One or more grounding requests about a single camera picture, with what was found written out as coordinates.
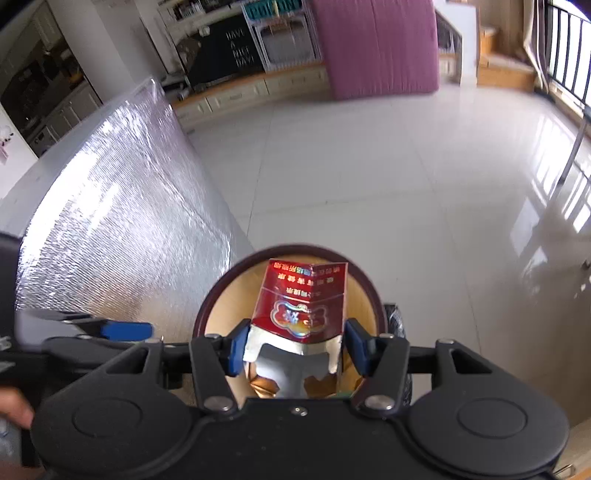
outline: stool leg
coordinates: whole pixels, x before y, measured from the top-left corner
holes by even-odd
[[[570,153],[569,160],[566,163],[566,166],[564,167],[562,175],[558,179],[558,185],[562,185],[566,181],[566,177],[569,174],[570,167],[573,166],[574,159],[577,158],[577,154],[579,153],[579,148],[581,148],[581,143],[583,142],[583,138],[585,136],[586,129],[587,129],[587,119],[583,118],[583,122],[581,123],[581,128],[579,129],[579,134],[577,135],[577,138],[574,141],[573,150]]]

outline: wooden step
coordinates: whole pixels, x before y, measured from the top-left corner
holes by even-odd
[[[478,86],[533,92],[535,79],[534,68],[519,60],[494,53],[480,56]]]

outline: brown rim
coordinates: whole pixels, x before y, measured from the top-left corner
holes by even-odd
[[[239,275],[243,274],[249,268],[258,265],[261,262],[267,261],[271,258],[282,257],[284,255],[310,255],[312,257],[324,258],[329,262],[348,262],[349,275],[351,275],[363,288],[364,292],[369,298],[369,301],[374,309],[378,333],[387,332],[386,314],[384,306],[379,298],[378,292],[375,290],[374,284],[363,271],[355,265],[351,260],[343,257],[337,252],[328,250],[317,245],[307,244],[289,244],[278,245],[276,247],[266,248],[258,252],[254,252],[245,259],[239,261],[230,270],[228,270],[213,286],[213,288],[205,297],[197,318],[195,319],[195,326],[193,327],[193,337],[205,334],[207,326],[207,319],[212,312],[213,306],[222,292],[234,281]]]

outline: drawer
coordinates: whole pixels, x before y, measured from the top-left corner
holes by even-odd
[[[324,67],[290,72],[265,81],[270,95],[301,92],[303,90],[320,89],[324,85],[328,86]]]
[[[204,98],[198,102],[191,102],[188,105],[183,105],[175,109],[175,113],[177,114],[178,122],[183,126],[183,128],[187,128],[191,125],[191,123],[199,120],[200,118],[203,118],[206,115],[211,115],[212,109],[210,108],[207,100]]]
[[[217,95],[208,96],[207,101],[209,102],[212,111],[216,112],[221,109],[232,108],[267,96],[269,96],[267,85],[264,80],[260,80],[255,83],[247,83],[220,92]]]

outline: black mount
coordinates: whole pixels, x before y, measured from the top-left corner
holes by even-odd
[[[552,400],[470,349],[374,338],[355,319],[345,345],[365,379],[351,398],[249,398],[239,408],[226,376],[243,368],[249,327],[246,319],[227,337],[189,344],[46,340],[29,354],[46,383],[73,383],[37,411],[31,437],[43,465],[64,480],[551,478],[566,444],[569,425]],[[184,374],[196,407],[167,391]],[[410,407],[407,374],[433,382]]]

